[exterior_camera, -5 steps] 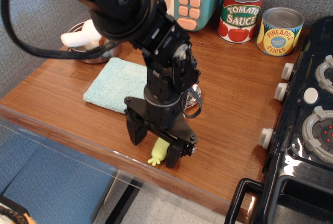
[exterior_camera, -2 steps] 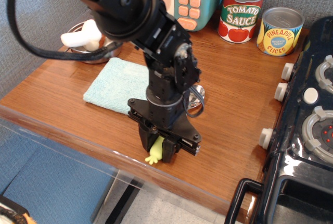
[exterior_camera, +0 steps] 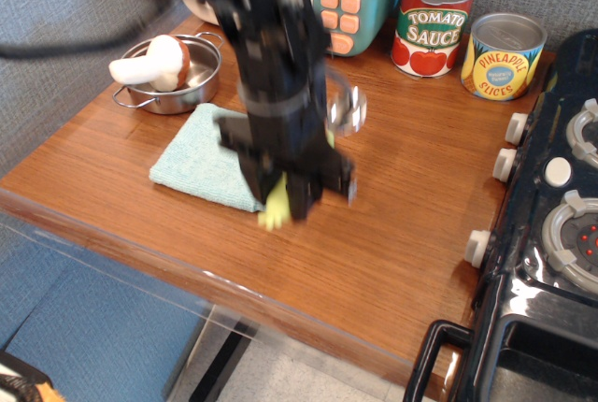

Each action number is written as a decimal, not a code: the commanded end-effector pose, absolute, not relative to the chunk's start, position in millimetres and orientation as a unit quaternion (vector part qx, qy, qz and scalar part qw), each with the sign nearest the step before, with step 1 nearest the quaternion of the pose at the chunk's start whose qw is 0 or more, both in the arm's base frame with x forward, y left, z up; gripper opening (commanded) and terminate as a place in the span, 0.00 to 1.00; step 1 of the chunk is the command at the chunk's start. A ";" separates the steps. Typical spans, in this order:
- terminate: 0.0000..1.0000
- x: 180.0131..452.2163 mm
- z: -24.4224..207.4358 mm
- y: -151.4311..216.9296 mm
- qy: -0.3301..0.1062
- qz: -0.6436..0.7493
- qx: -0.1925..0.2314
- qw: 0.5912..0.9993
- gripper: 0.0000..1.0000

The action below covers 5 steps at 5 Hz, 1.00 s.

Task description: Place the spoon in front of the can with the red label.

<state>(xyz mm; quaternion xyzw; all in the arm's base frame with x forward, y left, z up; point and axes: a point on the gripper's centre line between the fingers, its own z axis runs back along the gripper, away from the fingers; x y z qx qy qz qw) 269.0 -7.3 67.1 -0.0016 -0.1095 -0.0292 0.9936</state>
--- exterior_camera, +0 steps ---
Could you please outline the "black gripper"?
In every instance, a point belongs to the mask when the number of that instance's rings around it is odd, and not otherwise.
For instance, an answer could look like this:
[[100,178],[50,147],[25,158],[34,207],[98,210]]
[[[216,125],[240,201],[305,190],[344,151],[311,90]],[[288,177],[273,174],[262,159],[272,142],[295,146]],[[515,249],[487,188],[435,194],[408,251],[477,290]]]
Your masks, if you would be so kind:
[[220,118],[221,145],[237,154],[241,172],[255,199],[265,204],[267,197],[287,174],[286,191],[292,219],[307,218],[320,201],[322,184],[317,175],[320,160],[310,160],[326,141],[326,108],[309,104],[291,114],[261,117],[246,114],[244,121]]

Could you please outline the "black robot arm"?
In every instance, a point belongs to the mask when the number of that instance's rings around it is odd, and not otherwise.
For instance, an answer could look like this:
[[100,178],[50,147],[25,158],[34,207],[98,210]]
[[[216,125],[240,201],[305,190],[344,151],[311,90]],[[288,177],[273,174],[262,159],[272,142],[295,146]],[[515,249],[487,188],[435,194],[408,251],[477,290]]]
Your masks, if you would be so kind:
[[245,118],[221,118],[253,193],[265,201],[287,181],[290,213],[303,220],[324,190],[351,196],[353,163],[328,142],[325,55],[331,38],[311,0],[206,0],[232,46]]

